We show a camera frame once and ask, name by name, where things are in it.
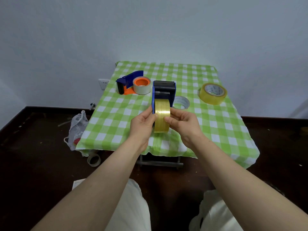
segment packing tape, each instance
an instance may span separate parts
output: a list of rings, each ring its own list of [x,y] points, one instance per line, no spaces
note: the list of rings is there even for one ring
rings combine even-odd
[[[98,157],[98,161],[97,161],[96,163],[94,163],[94,164],[91,164],[90,162],[91,162],[91,159],[92,159],[93,157]],[[87,162],[88,162],[88,164],[89,164],[91,167],[96,167],[96,166],[99,166],[99,164],[101,163],[101,159],[100,159],[99,155],[97,155],[96,153],[92,153],[92,154],[90,154],[90,155],[88,156]]]
[[[151,80],[148,77],[139,76],[133,80],[134,92],[139,95],[148,94],[151,91]]]
[[[199,97],[207,104],[218,105],[221,104],[227,96],[227,90],[218,84],[205,83],[199,93]]]
[[[174,106],[174,104],[180,104],[182,107],[181,108],[176,108]],[[186,97],[183,96],[176,96],[174,98],[174,102],[173,102],[173,108],[175,109],[188,109],[188,107],[190,106],[190,102]]]
[[[169,124],[164,117],[170,117],[170,103],[168,99],[154,99],[155,113],[158,117],[154,124],[154,133],[166,133],[169,131]]]

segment tablecloth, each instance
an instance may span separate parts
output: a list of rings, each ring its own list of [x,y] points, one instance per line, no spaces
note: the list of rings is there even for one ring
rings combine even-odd
[[[136,70],[143,70],[151,81],[175,81],[176,96],[190,101],[187,111],[197,115],[202,132],[242,167],[255,163],[259,150],[230,98],[227,96],[220,105],[209,105],[198,97],[204,83],[221,84],[216,68],[207,65],[118,62],[76,150],[115,151],[127,139],[131,119],[147,109],[152,97],[151,92],[147,95],[117,93],[116,80]],[[152,133],[143,154],[148,152],[157,156],[196,157],[172,129],[168,133]]]

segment dark floor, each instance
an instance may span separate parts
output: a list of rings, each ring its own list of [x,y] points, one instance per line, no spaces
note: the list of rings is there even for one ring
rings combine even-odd
[[[71,191],[73,181],[95,169],[63,142],[68,114],[32,113],[0,146],[0,230],[30,230]],[[308,136],[298,135],[300,122],[244,118],[261,154],[248,170],[279,189],[308,212]],[[99,152],[102,160],[110,152]],[[182,158],[182,169],[143,166],[131,178],[148,202],[152,230],[188,230],[198,214],[203,192],[213,189],[197,159]]]

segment right hand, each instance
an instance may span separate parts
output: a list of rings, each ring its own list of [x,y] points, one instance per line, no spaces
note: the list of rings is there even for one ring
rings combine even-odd
[[[164,120],[169,123],[171,129],[181,135],[182,142],[190,149],[193,147],[194,139],[204,136],[194,113],[170,108],[170,117],[165,117]]]

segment electrical socket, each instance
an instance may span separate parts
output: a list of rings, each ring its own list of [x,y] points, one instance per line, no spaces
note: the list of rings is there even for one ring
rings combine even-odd
[[[105,90],[106,87],[107,87],[107,85],[108,85],[108,83],[109,83],[109,80],[106,80],[106,79],[99,79],[98,82],[99,82],[100,88],[101,88],[102,90]]]

